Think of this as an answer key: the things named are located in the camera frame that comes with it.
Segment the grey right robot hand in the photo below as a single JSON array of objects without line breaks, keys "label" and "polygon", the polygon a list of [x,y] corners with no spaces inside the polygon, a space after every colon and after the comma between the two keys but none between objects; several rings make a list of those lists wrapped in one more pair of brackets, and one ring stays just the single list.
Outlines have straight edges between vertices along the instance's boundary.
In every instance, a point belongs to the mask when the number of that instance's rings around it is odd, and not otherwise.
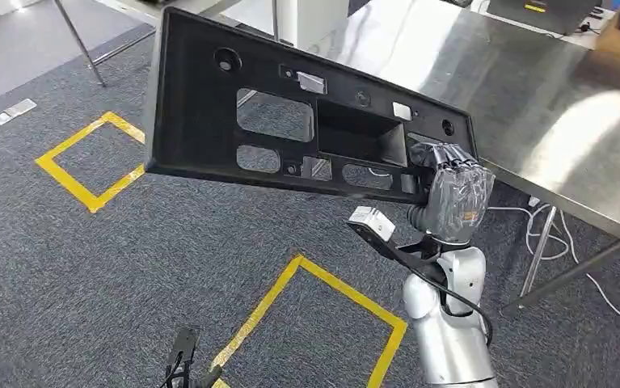
[{"label": "grey right robot hand", "polygon": [[420,142],[411,160],[434,172],[426,205],[412,205],[407,219],[448,245],[465,245],[483,220],[496,176],[455,143]]}]

